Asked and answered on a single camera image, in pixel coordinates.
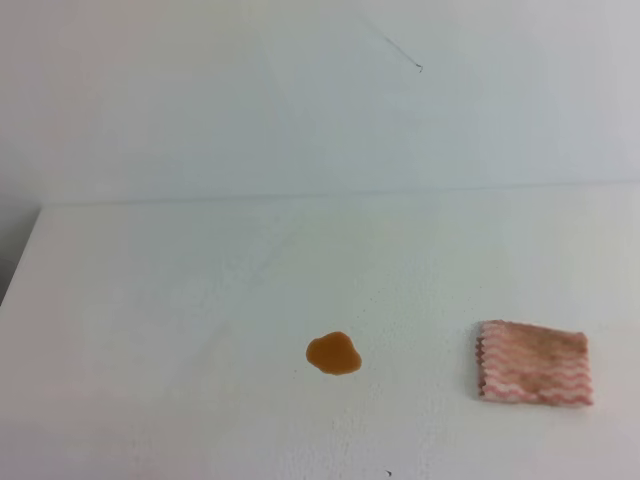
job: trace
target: brown liquid spill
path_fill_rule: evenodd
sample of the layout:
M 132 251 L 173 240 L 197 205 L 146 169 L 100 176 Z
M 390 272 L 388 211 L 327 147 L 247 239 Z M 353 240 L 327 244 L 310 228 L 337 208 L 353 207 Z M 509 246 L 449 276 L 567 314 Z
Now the brown liquid spill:
M 342 332 L 329 333 L 312 340 L 307 347 L 307 360 L 314 367 L 331 375 L 353 373 L 362 365 L 353 342 Z

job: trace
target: pink wavy pattern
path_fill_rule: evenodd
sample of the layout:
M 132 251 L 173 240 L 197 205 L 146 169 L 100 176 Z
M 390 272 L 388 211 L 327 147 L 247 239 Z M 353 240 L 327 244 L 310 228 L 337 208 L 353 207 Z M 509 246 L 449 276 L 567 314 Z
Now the pink wavy pattern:
M 476 359 L 483 400 L 565 407 L 593 404 L 584 334 L 492 320 L 482 324 Z

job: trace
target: white table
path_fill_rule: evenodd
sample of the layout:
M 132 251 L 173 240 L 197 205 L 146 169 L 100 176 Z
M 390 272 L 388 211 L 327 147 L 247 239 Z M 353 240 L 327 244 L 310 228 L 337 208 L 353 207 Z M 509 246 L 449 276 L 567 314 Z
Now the white table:
M 476 322 L 596 405 L 475 398 Z M 352 375 L 305 360 L 343 330 Z M 637 479 L 640 188 L 46 208 L 0 309 L 3 479 Z

